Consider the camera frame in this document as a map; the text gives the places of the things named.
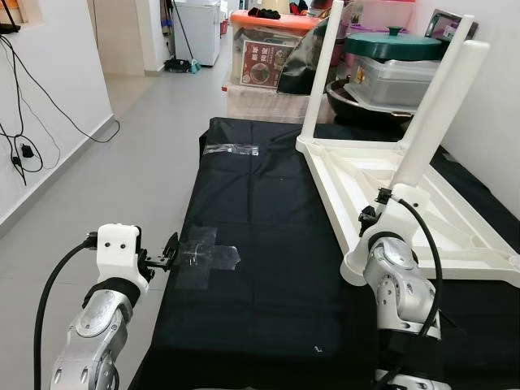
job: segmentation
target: green lid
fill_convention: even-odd
[[[440,41],[412,34],[400,34],[400,27],[392,26],[388,30],[389,32],[360,32],[349,35],[345,39],[344,50],[373,59],[442,59]]]

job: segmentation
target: black tablecloth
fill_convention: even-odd
[[[305,159],[301,125],[212,119],[208,144],[258,145],[258,156],[201,157],[181,240],[217,228],[236,246],[234,271],[212,270],[204,290],[170,274],[154,338],[131,388],[369,388],[376,368],[375,299],[339,274],[342,253]],[[319,125],[317,136],[395,141],[398,133]],[[520,251],[519,222],[460,164],[432,165]],[[520,386],[518,290],[447,280],[444,363],[455,388]]]

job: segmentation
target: white refrigerator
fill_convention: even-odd
[[[175,1],[175,3],[193,57],[201,65],[212,67],[220,51],[220,1],[185,0]],[[178,59],[191,60],[175,8],[173,10],[173,31],[175,56]]]

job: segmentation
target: power adapter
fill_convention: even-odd
[[[22,144],[22,156],[24,156],[25,158],[34,157],[34,153],[31,149],[31,146]]]

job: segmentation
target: clear tape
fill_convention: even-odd
[[[217,229],[192,227],[173,265],[179,267],[175,288],[205,290],[211,270],[234,271],[241,260],[234,246],[215,245]]]
[[[247,144],[207,144],[202,154],[231,153],[258,156],[258,145]]]

